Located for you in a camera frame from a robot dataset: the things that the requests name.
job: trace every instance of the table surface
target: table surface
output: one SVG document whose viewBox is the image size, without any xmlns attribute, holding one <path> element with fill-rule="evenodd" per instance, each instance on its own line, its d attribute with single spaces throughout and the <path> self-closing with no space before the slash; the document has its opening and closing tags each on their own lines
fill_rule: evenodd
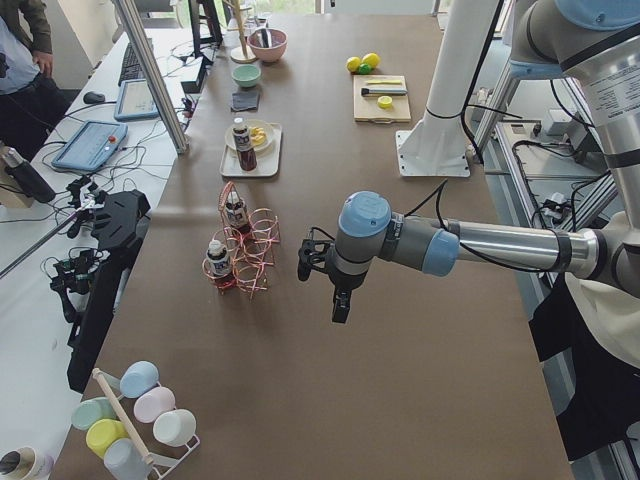
<svg viewBox="0 0 640 480">
<path fill-rule="evenodd" d="M 441 181 L 399 175 L 398 126 L 353 121 L 344 68 L 347 57 L 379 53 L 379 73 L 406 77 L 413 125 L 439 50 L 436 20 L 270 22 L 289 43 L 279 62 L 261 65 L 260 108 L 247 117 L 283 125 L 280 171 L 236 181 L 250 208 L 271 208 L 281 222 L 269 290 L 221 296 L 200 269 L 221 226 L 218 168 L 234 117 L 235 65 L 222 49 L 97 366 L 120 376 L 152 361 L 194 412 L 202 444 L 176 478 L 572 478 L 512 272 L 459 262 L 435 278 L 376 260 L 346 325 L 330 322 L 326 277 L 296 278 L 309 226 L 335 231 L 348 195 L 377 191 L 404 212 Z M 442 211 L 495 222 L 480 168 L 449 181 Z M 98 392 L 91 382 L 85 395 Z M 157 451 L 149 427 L 141 432 Z M 71 430 L 52 478 L 111 477 Z"/>
<path fill-rule="evenodd" d="M 171 36 L 166 35 L 166 30 L 148 30 L 147 33 L 154 39 L 154 53 L 161 72 L 167 75 L 165 83 L 172 101 L 175 106 L 180 106 L 182 90 L 178 67 L 182 62 L 169 54 L 181 42 L 190 42 L 191 31 L 173 30 Z M 87 91 L 101 92 L 107 101 L 117 99 L 117 79 L 127 42 L 126 35 L 118 40 L 69 112 L 86 107 L 82 97 Z M 113 104 L 78 111 L 73 114 L 74 118 L 65 118 L 57 125 L 48 142 L 68 140 L 80 128 L 80 121 L 113 122 L 113 112 Z M 110 192 L 138 188 L 145 193 L 153 208 L 160 200 L 176 158 L 175 149 L 168 134 L 163 133 L 164 125 L 158 119 L 128 122 L 128 125 L 129 132 L 121 146 L 140 145 L 146 148 L 146 154 L 142 155 L 142 150 L 136 152 L 131 149 L 118 152 L 105 164 L 101 174 L 94 176 L 94 180 Z M 47 166 L 60 147 L 55 143 L 44 146 L 32 162 L 56 192 L 64 192 L 65 187 L 78 178 L 77 174 L 53 171 Z M 68 199 L 62 193 L 52 203 L 61 208 L 67 206 Z M 49 216 L 52 213 L 51 206 L 37 202 L 28 209 L 0 206 L 0 268 L 5 268 L 53 229 L 57 222 L 64 220 L 64 214 Z M 80 395 L 69 389 L 66 377 L 71 356 L 71 349 L 66 345 L 70 325 L 63 318 L 58 295 L 49 289 L 50 280 L 40 269 L 47 257 L 68 258 L 71 248 L 92 248 L 96 244 L 89 229 L 83 228 L 75 239 L 68 239 L 64 234 L 56 235 L 1 281 L 0 385 L 3 408 L 0 409 L 0 452 L 32 445 L 56 457 L 62 448 L 71 412 L 79 403 Z M 54 273 L 53 263 L 53 260 L 47 262 L 49 274 Z M 71 298 L 76 305 L 82 304 L 77 295 L 72 294 Z"/>
</svg>

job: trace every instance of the wooden stand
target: wooden stand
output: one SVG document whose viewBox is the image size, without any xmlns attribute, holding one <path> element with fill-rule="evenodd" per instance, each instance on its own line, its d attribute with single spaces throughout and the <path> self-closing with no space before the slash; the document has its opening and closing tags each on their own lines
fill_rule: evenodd
<svg viewBox="0 0 640 480">
<path fill-rule="evenodd" d="M 242 20 L 242 12 L 240 11 L 240 0 L 222 1 L 233 8 L 233 16 L 238 22 L 238 36 L 240 37 L 240 46 L 231 50 L 229 57 L 236 63 L 255 62 L 257 57 L 247 48 L 247 39 L 244 36 L 244 21 Z"/>
</svg>

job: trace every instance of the pink wire rack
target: pink wire rack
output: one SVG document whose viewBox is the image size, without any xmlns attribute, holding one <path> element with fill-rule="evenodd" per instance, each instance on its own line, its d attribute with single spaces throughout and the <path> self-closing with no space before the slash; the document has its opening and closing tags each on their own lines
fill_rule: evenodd
<svg viewBox="0 0 640 480">
<path fill-rule="evenodd" d="M 268 289 L 267 267 L 274 267 L 276 263 L 273 245 L 280 243 L 280 223 L 272 210 L 259 208 L 248 215 L 251 230 L 245 234 L 240 233 L 229 224 L 224 213 L 225 204 L 232 192 L 238 194 L 235 184 L 227 182 L 218 198 L 223 228 L 214 233 L 212 239 L 226 245 L 236 282 L 233 285 L 217 285 L 206 257 L 202 262 L 202 271 L 219 293 L 223 294 L 225 290 L 236 286 L 248 293 L 249 298 L 253 298 L 256 292 Z"/>
</svg>

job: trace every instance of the computer mouse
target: computer mouse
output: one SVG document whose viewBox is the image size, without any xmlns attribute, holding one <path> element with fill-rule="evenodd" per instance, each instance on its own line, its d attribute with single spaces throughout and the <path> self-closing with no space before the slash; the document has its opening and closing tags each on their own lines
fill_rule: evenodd
<svg viewBox="0 0 640 480">
<path fill-rule="evenodd" d="M 84 103 L 87 103 L 89 105 L 93 105 L 95 103 L 103 103 L 104 95 L 98 92 L 87 92 L 84 94 L 84 97 L 82 97 L 82 100 L 84 101 Z"/>
</svg>

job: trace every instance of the person's hand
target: person's hand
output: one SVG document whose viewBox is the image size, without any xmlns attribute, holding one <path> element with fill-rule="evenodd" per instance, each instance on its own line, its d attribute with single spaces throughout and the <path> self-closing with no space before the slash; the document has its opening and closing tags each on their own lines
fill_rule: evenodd
<svg viewBox="0 0 640 480">
<path fill-rule="evenodd" d="M 34 50 L 32 55 L 33 63 L 38 65 L 40 73 L 46 78 L 51 78 L 51 74 L 53 73 L 53 55 L 50 53 L 39 52 L 38 50 Z"/>
</svg>

